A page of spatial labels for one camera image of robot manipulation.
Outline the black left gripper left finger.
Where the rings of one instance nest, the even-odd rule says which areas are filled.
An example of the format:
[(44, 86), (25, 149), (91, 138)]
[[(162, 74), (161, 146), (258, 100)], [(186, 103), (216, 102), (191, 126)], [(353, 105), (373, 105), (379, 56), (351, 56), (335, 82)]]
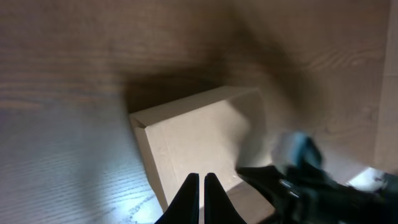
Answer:
[(199, 174), (188, 174), (171, 204), (155, 224), (198, 224), (199, 183)]

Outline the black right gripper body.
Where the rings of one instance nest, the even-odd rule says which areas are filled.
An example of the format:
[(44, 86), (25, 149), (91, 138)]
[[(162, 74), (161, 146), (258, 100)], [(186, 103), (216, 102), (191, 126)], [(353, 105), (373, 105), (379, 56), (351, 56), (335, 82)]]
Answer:
[(265, 218), (263, 224), (294, 224), (294, 211), (298, 197), (291, 194), (291, 188), (281, 183), (284, 176), (274, 167), (240, 167), (239, 177), (256, 189), (274, 208), (275, 212)]

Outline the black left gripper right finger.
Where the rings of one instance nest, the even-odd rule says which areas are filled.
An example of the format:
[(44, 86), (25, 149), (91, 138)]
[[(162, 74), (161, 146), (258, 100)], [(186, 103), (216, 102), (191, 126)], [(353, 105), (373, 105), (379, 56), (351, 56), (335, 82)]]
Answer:
[(205, 177), (204, 219), (205, 224), (246, 224), (214, 173)]

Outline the cardboard box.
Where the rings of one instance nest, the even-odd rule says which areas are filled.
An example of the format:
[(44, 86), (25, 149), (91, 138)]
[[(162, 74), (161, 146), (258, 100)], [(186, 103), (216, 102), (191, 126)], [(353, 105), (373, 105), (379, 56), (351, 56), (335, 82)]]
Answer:
[(188, 174), (212, 172), (248, 223), (271, 205), (237, 175), (236, 166), (271, 161), (266, 113), (256, 88), (222, 86), (130, 115), (147, 179), (166, 210)]

